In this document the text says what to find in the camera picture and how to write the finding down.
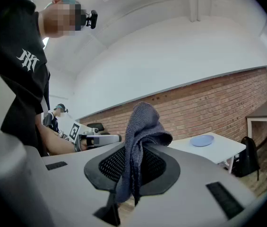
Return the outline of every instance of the blue plate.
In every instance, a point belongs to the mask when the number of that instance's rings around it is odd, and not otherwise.
[[[206,134],[193,137],[192,139],[190,139],[190,142],[194,146],[207,146],[210,145],[213,140],[214,136]]]

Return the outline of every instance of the brick wall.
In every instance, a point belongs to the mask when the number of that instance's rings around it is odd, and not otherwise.
[[[267,101],[267,70],[239,72],[169,90],[96,113],[80,123],[101,122],[105,131],[124,139],[133,106],[140,101],[154,106],[174,140],[214,132],[240,141],[247,136],[246,115]],[[252,124],[253,139],[259,145],[267,137],[267,122]]]

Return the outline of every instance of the black t-shirt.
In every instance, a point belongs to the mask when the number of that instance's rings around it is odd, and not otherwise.
[[[49,127],[53,131],[59,133],[58,120],[52,113],[48,113],[44,116],[43,124],[45,127]]]
[[[16,94],[1,127],[34,146],[46,149],[35,126],[35,116],[49,109],[49,78],[38,27],[38,12],[28,0],[12,0],[0,14],[0,76]]]

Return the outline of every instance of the gray towel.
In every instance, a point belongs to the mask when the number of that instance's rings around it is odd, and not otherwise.
[[[125,134],[125,169],[116,187],[117,202],[125,202],[131,194],[136,203],[139,200],[143,143],[168,146],[172,142],[159,117],[151,104],[140,102],[133,108]]]

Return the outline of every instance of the black rubber pad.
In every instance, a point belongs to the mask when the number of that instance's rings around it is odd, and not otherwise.
[[[228,219],[233,218],[243,211],[243,207],[220,182],[207,184],[206,187],[209,189]]]
[[[67,165],[67,163],[65,161],[59,161],[56,163],[48,164],[48,165],[46,165],[46,167],[47,167],[47,170],[50,171],[50,170],[53,170],[53,169],[56,169],[56,168],[59,168],[62,166],[66,166],[66,165]]]

